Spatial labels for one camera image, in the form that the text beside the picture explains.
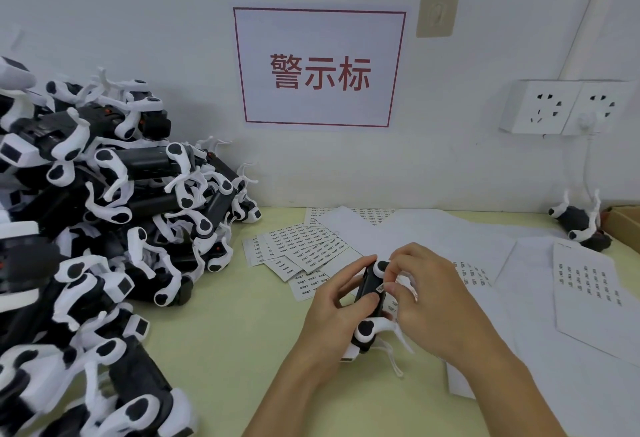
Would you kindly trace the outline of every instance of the white wall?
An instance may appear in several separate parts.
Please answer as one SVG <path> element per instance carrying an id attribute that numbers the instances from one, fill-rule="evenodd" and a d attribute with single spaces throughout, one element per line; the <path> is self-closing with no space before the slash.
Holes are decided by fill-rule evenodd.
<path id="1" fill-rule="evenodd" d="M 146 79 L 170 111 L 174 139 L 233 138 L 223 151 L 230 164 L 259 161 L 253 193 L 264 205 L 537 211 L 561 194 L 564 154 L 578 169 L 583 139 L 512 136 L 497 125 L 512 80 L 558 76 L 588 1 L 460 0 L 453 36 L 437 39 L 417 39 L 411 15 L 386 132 L 245 127 L 232 7 L 415 11 L 419 0 L 0 0 L 0 29 L 27 30 L 15 56 L 43 84 L 59 71 L 82 80 L 96 65 L 110 77 Z M 589 76 L 635 77 L 638 1 L 616 0 L 611 15 Z M 606 198 L 640 199 L 639 132 L 628 113 L 594 145 Z M 623 146 L 635 158 L 620 159 Z"/>

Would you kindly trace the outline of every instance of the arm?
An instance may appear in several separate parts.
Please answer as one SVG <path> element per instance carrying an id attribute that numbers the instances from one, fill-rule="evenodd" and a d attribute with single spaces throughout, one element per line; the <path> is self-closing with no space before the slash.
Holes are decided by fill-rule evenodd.
<path id="1" fill-rule="evenodd" d="M 369 294 L 342 307 L 340 299 L 360 285 L 355 276 L 375 261 L 362 257 L 347 265 L 316 290 L 298 341 L 286 357 L 243 437 L 300 435 L 308 403 L 316 389 L 338 372 L 340 359 L 361 320 L 378 305 Z"/>
<path id="2" fill-rule="evenodd" d="M 411 291 L 395 282 L 402 271 Z M 453 264 L 418 244 L 398 248 L 385 272 L 398 301 L 398 323 L 426 351 L 459 369 L 473 390 L 492 437 L 566 437 L 529 370 L 493 328 Z"/>

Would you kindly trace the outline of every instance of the cardboard box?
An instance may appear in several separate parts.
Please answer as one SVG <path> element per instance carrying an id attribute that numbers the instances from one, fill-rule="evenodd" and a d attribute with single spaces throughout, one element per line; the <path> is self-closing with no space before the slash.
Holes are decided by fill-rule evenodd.
<path id="1" fill-rule="evenodd" d="M 601 216 L 602 229 L 640 253 L 640 206 L 618 206 Z"/>

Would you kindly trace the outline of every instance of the electrical socket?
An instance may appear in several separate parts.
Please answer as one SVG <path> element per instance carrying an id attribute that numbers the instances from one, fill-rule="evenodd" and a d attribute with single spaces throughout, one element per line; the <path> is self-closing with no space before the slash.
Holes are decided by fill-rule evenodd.
<path id="1" fill-rule="evenodd" d="M 562 135 L 587 135 L 611 132 L 614 122 L 624 113 L 636 90 L 637 82 L 598 80 L 583 82 Z M 599 121 L 594 129 L 582 128 L 580 118 Z"/>
<path id="2" fill-rule="evenodd" d="M 580 82 L 519 80 L 511 88 L 500 128 L 512 134 L 560 134 Z"/>

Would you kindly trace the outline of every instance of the person's left hand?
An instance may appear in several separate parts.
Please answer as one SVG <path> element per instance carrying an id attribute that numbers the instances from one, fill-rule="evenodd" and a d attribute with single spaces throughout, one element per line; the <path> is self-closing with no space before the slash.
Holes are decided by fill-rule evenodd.
<path id="1" fill-rule="evenodd" d="M 340 299 L 360 285 L 362 276 L 355 275 L 375 260 L 376 255 L 359 258 L 316 290 L 298 341 L 285 364 L 304 368 L 318 384 L 338 372 L 353 332 L 375 310 L 380 296 L 368 294 L 346 307 L 342 307 Z"/>

